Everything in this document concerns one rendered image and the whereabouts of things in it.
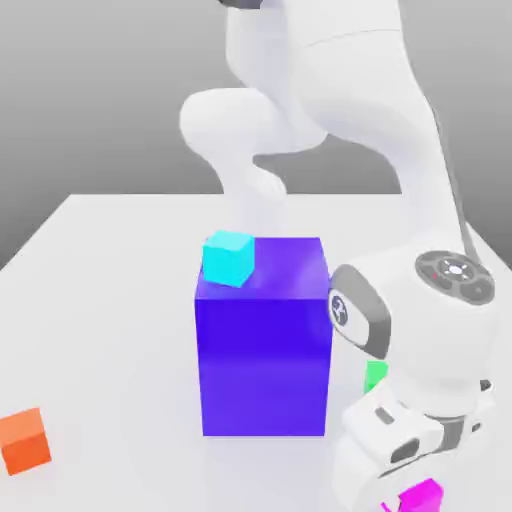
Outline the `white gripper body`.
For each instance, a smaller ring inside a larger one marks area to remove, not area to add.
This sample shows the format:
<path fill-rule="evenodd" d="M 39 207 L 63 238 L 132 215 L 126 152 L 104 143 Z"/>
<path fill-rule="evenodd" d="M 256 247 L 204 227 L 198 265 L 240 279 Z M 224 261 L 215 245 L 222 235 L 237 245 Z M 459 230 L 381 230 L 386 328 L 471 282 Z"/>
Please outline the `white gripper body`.
<path fill-rule="evenodd" d="M 347 512 L 371 512 L 428 478 L 441 433 L 351 433 L 336 444 L 332 484 Z"/>

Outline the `small magenta cube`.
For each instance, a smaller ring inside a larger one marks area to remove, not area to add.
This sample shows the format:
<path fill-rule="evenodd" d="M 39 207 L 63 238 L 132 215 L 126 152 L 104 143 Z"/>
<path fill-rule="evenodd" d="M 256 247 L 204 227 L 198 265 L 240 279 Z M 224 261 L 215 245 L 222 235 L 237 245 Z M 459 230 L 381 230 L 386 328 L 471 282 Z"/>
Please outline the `small magenta cube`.
<path fill-rule="evenodd" d="M 380 508 L 383 512 L 440 512 L 443 496 L 443 487 L 430 478 L 402 492 L 398 496 L 396 510 L 385 502 L 380 504 Z"/>

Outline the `small green cube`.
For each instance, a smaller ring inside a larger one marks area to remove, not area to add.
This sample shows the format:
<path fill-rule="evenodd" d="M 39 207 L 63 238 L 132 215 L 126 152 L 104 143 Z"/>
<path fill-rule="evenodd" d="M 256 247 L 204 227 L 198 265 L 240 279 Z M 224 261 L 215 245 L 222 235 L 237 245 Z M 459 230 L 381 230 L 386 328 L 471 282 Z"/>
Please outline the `small green cube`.
<path fill-rule="evenodd" d="M 382 360 L 368 360 L 365 367 L 363 392 L 370 392 L 388 373 L 388 364 Z"/>

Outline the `small cyan cube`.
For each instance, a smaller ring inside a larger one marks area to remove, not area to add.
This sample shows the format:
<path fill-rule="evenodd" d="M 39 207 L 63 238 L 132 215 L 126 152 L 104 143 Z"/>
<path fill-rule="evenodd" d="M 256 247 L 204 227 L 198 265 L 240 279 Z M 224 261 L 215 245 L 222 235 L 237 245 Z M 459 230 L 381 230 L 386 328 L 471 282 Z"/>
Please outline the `small cyan cube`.
<path fill-rule="evenodd" d="M 240 288 L 255 268 L 255 238 L 219 230 L 203 244 L 204 280 Z"/>

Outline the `small orange cube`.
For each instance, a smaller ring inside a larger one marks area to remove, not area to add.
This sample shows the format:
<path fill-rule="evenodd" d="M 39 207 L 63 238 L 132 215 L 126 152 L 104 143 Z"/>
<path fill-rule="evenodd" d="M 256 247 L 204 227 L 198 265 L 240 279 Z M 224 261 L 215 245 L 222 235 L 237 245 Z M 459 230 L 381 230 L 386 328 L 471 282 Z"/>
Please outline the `small orange cube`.
<path fill-rule="evenodd" d="M 52 460 L 39 408 L 0 418 L 0 453 L 10 476 Z"/>

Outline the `large blue box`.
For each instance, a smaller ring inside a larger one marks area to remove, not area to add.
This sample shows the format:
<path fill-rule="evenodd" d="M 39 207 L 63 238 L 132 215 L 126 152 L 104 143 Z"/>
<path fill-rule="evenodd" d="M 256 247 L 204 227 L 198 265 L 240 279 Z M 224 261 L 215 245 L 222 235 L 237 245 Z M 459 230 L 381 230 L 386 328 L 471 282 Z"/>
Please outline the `large blue box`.
<path fill-rule="evenodd" d="M 321 437 L 332 326 L 317 238 L 258 238 L 240 288 L 198 278 L 194 297 L 202 431 Z"/>

